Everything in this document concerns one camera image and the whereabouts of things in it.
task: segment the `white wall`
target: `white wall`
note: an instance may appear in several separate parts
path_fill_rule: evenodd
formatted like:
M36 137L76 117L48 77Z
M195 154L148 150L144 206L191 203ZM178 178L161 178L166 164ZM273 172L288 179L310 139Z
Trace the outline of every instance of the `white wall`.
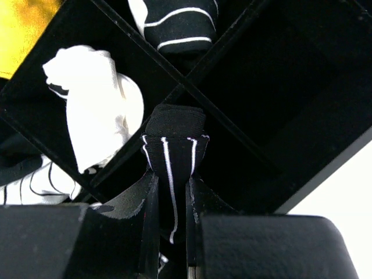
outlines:
M344 237L360 279L372 279L372 142L289 214L324 216Z

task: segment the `cube storage shelf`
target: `cube storage shelf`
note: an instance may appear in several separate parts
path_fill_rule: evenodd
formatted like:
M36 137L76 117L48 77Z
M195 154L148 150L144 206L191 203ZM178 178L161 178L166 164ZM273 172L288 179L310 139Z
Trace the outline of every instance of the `cube storage shelf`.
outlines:
M204 109L211 141L199 172L247 213L288 210L304 196L295 193L317 187L319 173L325 179L352 156L342 152L367 141L372 17L355 1L228 1L219 39L182 73L139 35L126 2L67 0L0 93L4 121L97 200L143 175L140 135L160 103ZM145 103L142 127L93 177L77 171L65 103L48 90L41 67L77 44L109 51Z

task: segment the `white stripe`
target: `white stripe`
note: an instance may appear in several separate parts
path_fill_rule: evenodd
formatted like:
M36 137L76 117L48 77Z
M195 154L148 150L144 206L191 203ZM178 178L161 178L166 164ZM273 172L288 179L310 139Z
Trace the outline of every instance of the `white stripe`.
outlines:
M192 149L191 149L191 175L193 175L195 171L195 161L196 161L196 145L198 144L198 141L193 138L187 138L189 141L192 141Z
M195 41L206 41L212 43L212 40L208 37L190 37L190 38L183 38L183 39L178 39L178 40L170 40L166 42L162 42L161 44L158 45L156 48L159 50L162 47L165 47L166 45L175 45L175 44L182 44L184 42L195 42Z
M213 0L214 4L216 4L216 9L217 9L217 17L219 16L219 4L217 4L216 0Z
M169 262L169 259L167 259L167 257L165 257L164 255L160 255L160 258L165 263Z
M173 231L170 233L169 242L174 244L174 234L178 229L178 212L177 212L177 204L176 204L176 195L174 193L174 181L173 181L173 173L172 167L170 165L170 156L169 156L169 147L166 137L162 137L163 148L164 148L164 158L165 158L165 165L167 167L168 173L168 180L169 180L169 190L170 190L170 197L172 199L173 204L173 213L174 213L174 228Z
M182 9L174 10L170 12L168 15L166 15L165 17L163 17L162 19L160 19L158 22L145 23L145 28L158 26L172 16L179 15L180 13L187 13L187 12L197 12L197 13L202 13L203 15L207 16L213 25L213 29L216 31L216 26L214 26L214 22L210 14L208 14L208 12L200 8L182 8Z
M150 162L150 157L149 157L149 153L147 152L147 149L145 147L147 145L146 135L143 135L142 136L142 140L145 143L144 146L142 146L142 149L145 151L145 154L146 154L146 157L147 157L147 162L149 162L150 168L152 169L151 162Z
M54 92L58 97L67 100L67 95L62 95L62 94L58 93L57 91L51 89L50 87L49 87L49 90Z
M100 202L95 202L95 203L92 203L90 205L90 208L93 209L93 210L96 210L97 208L99 208L100 206L102 206L102 204Z
M202 137L203 137L203 138L207 138L207 139L208 139L208 142L210 141L210 137L209 137L208 135L202 135ZM204 159L204 156L205 156L205 152L207 151L208 142L207 142L207 144L205 145L204 154L203 154L203 159Z

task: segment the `black and white striped fabric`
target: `black and white striped fabric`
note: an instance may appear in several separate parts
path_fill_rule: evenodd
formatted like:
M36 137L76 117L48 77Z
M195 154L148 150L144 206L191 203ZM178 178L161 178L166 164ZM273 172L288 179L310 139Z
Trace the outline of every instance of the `black and white striped fabric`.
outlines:
M128 0L140 34L161 54L207 51L221 0Z
M48 84L48 88L50 91L54 92L58 97L67 101L67 97L69 96L69 90L64 90L62 86L55 85L55 84Z
M77 197L81 186L45 155L41 158L38 170L0 187L0 205L57 205Z
M171 244L185 239L185 184L200 165L209 137L202 109L158 105L142 136L143 153L159 177L160 233Z

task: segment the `white cloth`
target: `white cloth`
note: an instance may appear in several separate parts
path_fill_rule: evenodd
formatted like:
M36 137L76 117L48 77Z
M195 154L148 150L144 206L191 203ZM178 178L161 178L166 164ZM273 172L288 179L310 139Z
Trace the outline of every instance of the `white cloth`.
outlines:
M142 124L140 89L116 72L109 52L86 45L60 49L43 69L47 84L69 91L67 126L78 171L104 167Z
M77 197L81 186L45 155L41 158L39 169L0 187L0 205L57 205Z

